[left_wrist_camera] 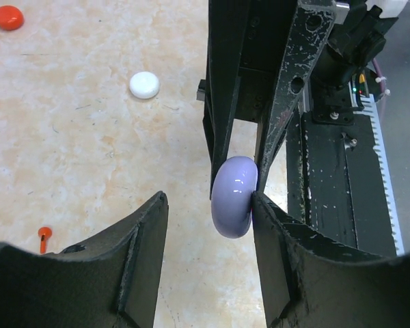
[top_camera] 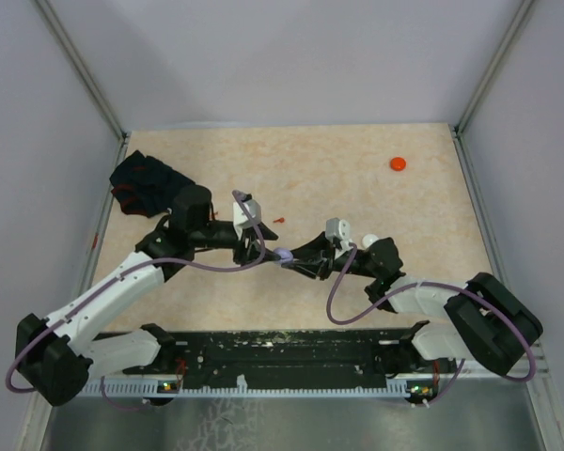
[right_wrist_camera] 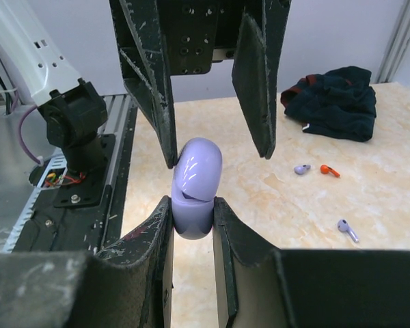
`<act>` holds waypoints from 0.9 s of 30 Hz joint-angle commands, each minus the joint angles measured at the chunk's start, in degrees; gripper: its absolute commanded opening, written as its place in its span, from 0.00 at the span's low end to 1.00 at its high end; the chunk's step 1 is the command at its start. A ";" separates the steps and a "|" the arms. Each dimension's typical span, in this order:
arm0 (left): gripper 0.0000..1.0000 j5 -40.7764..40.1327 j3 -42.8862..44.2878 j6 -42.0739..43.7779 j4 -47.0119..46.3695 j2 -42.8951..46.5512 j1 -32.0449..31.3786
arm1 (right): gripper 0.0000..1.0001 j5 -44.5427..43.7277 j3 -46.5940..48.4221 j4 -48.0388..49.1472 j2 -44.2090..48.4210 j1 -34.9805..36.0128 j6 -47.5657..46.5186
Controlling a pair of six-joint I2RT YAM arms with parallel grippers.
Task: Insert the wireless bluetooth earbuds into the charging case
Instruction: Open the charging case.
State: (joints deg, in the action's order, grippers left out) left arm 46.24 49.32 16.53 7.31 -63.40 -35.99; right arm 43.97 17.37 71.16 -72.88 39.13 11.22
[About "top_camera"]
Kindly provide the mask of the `purple earbud case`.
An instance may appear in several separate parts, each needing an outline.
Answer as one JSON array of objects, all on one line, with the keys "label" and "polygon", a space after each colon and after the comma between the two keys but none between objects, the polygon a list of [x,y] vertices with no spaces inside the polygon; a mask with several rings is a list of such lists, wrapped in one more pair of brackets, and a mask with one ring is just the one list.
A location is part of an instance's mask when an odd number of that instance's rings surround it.
[{"label": "purple earbud case", "polygon": [[294,255],[290,249],[278,247],[273,250],[276,256],[275,263],[278,265],[290,264],[294,260]]}]

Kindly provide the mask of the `white earbud charging case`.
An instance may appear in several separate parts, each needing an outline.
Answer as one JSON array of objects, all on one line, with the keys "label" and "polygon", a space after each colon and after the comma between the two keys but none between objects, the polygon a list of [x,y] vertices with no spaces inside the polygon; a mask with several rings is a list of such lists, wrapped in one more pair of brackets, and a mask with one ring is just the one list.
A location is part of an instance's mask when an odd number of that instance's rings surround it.
[{"label": "white earbud charging case", "polygon": [[379,239],[380,238],[375,234],[367,234],[361,240],[362,247],[364,249],[368,249],[373,243],[375,243]]}]

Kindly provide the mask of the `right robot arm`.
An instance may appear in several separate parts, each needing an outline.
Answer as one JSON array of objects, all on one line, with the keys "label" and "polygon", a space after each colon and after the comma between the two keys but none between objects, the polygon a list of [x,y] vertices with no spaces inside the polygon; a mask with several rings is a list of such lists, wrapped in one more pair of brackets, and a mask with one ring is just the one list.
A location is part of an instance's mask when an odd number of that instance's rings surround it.
[{"label": "right robot arm", "polygon": [[[275,253],[285,269],[312,279],[336,278],[325,307],[335,325],[356,323],[374,310],[426,317],[400,350],[402,363],[414,372],[437,359],[474,360],[510,379],[522,357],[529,362],[524,381],[537,371],[532,346],[543,333],[541,322],[490,273],[480,272],[459,286],[414,278],[403,271],[394,240],[375,235],[356,245],[320,234],[299,248]],[[370,305],[351,318],[339,319],[332,311],[333,300],[347,275],[369,279],[364,291]]]}]

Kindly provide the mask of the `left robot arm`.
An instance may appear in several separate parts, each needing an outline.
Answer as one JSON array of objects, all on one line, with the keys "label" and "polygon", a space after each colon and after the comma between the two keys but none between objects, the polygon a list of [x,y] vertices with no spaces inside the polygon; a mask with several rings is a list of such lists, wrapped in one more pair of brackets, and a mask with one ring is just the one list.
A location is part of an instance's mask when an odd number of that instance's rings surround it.
[{"label": "left robot arm", "polygon": [[277,235],[261,218],[261,207],[250,194],[233,191],[233,218],[213,217],[211,191],[201,185],[184,187],[169,213],[104,279],[77,299],[44,318],[22,319],[16,331],[15,358],[7,370],[5,386],[19,373],[26,392],[37,392],[52,406],[74,399],[89,381],[103,381],[128,368],[149,366],[164,373],[177,361],[175,341],[155,324],[100,339],[99,333],[119,314],[184,268],[206,271],[195,261],[205,249],[229,249],[233,266],[228,272],[252,269],[278,256],[266,247]]}]

